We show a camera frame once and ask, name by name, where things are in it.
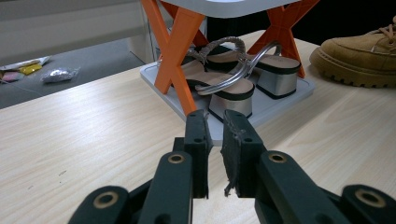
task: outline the brown shoe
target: brown shoe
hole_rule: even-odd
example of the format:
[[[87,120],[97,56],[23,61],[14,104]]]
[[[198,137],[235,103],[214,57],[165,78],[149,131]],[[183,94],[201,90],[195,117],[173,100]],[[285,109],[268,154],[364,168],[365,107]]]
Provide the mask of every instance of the brown shoe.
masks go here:
[[[396,16],[393,23],[366,35],[326,40],[309,61],[323,76],[348,85],[396,87]]]

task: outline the light wood surface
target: light wood surface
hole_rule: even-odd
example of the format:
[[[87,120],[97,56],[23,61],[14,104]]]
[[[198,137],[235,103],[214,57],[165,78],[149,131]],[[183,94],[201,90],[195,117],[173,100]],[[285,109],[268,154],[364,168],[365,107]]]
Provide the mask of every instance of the light wood surface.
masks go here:
[[[261,33],[243,39],[250,46]],[[256,128],[265,146],[289,153],[333,193],[363,184],[396,198],[396,90],[320,77],[308,60],[317,46],[296,43],[316,88]],[[95,189],[137,188],[185,129],[139,68],[2,109],[0,120],[0,223],[67,223]],[[209,200],[194,200],[193,223],[259,223],[254,200],[224,197],[219,150],[209,157]]]

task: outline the screw hole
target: screw hole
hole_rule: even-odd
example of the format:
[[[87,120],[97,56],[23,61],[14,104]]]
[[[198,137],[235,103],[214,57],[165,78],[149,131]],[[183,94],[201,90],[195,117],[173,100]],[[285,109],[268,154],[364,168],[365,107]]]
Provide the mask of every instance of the screw hole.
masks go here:
[[[184,157],[179,154],[172,155],[168,158],[168,161],[177,164],[177,163],[182,163],[184,161]]]
[[[269,158],[271,161],[274,161],[274,162],[279,162],[279,163],[286,162],[286,158],[281,154],[273,153],[273,154],[269,155]]]
[[[98,209],[107,208],[119,199],[119,195],[114,191],[108,191],[99,194],[93,201],[93,206]]]
[[[355,196],[363,203],[366,203],[372,207],[385,207],[387,203],[385,200],[377,193],[371,190],[358,189],[355,192]]]

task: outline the orange wooden leg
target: orange wooden leg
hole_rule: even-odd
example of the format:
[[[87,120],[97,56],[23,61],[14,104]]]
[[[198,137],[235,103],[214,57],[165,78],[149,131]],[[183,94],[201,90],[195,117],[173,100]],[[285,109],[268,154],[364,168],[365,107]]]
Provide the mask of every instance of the orange wooden leg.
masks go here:
[[[175,5],[169,4],[169,3],[165,3],[163,1],[161,1],[161,4],[166,9],[166,11],[169,13],[169,15],[173,19],[175,19],[178,7]],[[206,46],[209,43],[209,41],[206,39],[206,36],[204,34],[202,34],[202,32],[200,30],[198,30],[195,35],[195,38],[192,40],[192,43],[197,47],[201,47],[201,46]]]
[[[180,65],[205,16],[181,7],[177,10],[172,32],[168,34],[156,0],[141,2],[163,58],[154,85],[161,93],[166,94],[173,83],[187,116],[196,110],[196,105]]]
[[[256,54],[267,43],[277,40],[282,46],[282,55],[300,60],[291,27],[297,23],[319,0],[302,0],[286,6],[275,7],[267,10],[271,25],[256,43],[248,50],[249,54]],[[299,77],[305,77],[303,67],[300,68]]]

